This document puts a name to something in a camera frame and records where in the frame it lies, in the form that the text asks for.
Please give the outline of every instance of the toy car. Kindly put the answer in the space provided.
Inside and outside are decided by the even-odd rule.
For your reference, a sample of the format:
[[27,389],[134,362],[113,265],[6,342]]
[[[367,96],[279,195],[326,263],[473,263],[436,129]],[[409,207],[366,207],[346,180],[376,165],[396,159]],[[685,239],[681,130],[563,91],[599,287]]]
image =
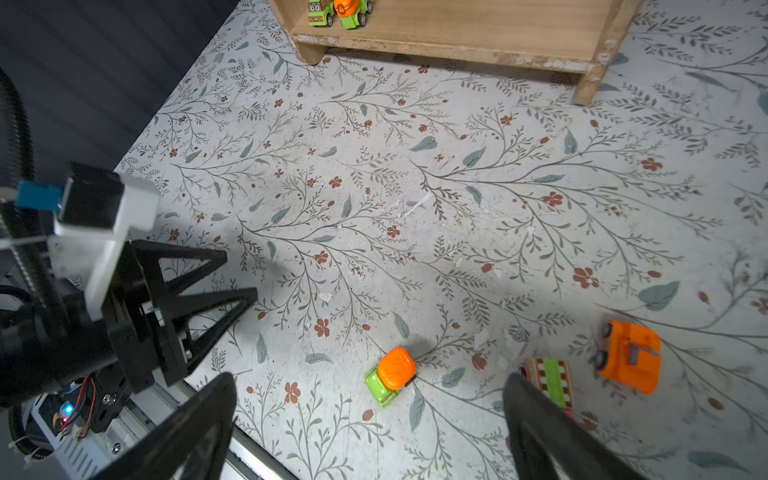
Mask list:
[[406,349],[397,347],[366,374],[366,385],[379,405],[385,408],[415,374],[416,362]]
[[373,11],[371,0],[334,0],[333,7],[341,18],[341,26],[347,30],[366,26],[366,13]]
[[310,25],[329,27],[333,25],[333,5],[326,0],[310,0]]
[[607,379],[650,394],[659,383],[661,339],[642,325],[609,320],[602,335],[609,339],[607,350],[599,350],[594,366]]
[[520,373],[541,393],[572,416],[574,394],[571,388],[571,368],[568,362],[558,359],[528,359]]

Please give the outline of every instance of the toy wheel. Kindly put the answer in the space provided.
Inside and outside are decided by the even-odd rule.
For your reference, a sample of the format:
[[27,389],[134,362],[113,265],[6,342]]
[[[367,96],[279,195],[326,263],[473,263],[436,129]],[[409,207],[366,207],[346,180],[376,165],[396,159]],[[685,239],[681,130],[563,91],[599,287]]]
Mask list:
[[608,364],[608,352],[605,350],[598,350],[594,356],[594,367],[598,370],[602,370]]

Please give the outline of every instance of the shelf board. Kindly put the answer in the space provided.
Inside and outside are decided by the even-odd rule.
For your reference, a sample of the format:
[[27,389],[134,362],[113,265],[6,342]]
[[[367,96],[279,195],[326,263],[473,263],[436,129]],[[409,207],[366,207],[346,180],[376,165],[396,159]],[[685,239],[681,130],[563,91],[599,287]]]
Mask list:
[[293,10],[294,41],[548,70],[586,72],[611,0],[373,0],[365,27],[309,25]]

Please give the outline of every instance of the orange toy truck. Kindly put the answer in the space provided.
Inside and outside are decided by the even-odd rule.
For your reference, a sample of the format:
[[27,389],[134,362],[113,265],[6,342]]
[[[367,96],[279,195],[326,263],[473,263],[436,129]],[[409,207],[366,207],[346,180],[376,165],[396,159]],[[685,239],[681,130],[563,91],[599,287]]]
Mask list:
[[628,385],[646,395],[659,383],[661,339],[642,325],[608,320],[603,325],[607,350],[599,350],[594,366],[607,379]]

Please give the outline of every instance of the black wheel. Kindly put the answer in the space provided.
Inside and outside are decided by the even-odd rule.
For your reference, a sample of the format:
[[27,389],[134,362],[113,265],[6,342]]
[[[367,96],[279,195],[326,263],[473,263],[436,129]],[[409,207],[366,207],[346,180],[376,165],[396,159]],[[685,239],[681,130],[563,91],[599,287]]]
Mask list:
[[611,322],[607,322],[605,323],[605,325],[603,325],[603,329],[600,331],[600,334],[605,338],[608,338],[609,336],[611,336],[611,332],[613,331],[613,329],[614,329],[614,324]]
[[602,370],[608,364],[608,352],[605,350],[598,350],[594,356],[594,367],[598,370]]

